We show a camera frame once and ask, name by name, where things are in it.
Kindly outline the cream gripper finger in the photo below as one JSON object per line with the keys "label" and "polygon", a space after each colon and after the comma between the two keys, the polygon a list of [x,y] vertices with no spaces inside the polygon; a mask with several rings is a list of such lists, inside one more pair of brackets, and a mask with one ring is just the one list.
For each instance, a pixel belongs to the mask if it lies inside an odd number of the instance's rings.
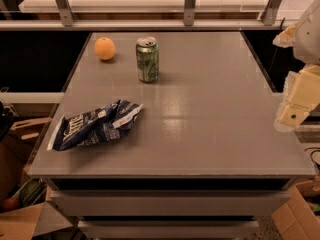
{"label": "cream gripper finger", "polygon": [[319,104],[320,66],[309,64],[299,72],[290,71],[285,79],[274,128],[280,132],[297,129]]}
{"label": "cream gripper finger", "polygon": [[288,26],[285,30],[283,30],[273,39],[273,44],[281,48],[292,47],[295,41],[296,27],[296,23],[293,23],[290,26]]}

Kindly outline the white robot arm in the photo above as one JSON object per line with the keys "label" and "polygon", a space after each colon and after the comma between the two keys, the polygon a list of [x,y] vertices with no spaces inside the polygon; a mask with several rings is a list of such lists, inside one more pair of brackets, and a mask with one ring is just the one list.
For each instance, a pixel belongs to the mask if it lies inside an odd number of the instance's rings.
{"label": "white robot arm", "polygon": [[305,64],[298,73],[288,73],[274,122],[277,131],[290,132],[320,104],[320,0],[314,0],[297,23],[274,38],[273,44],[292,47],[294,57]]}

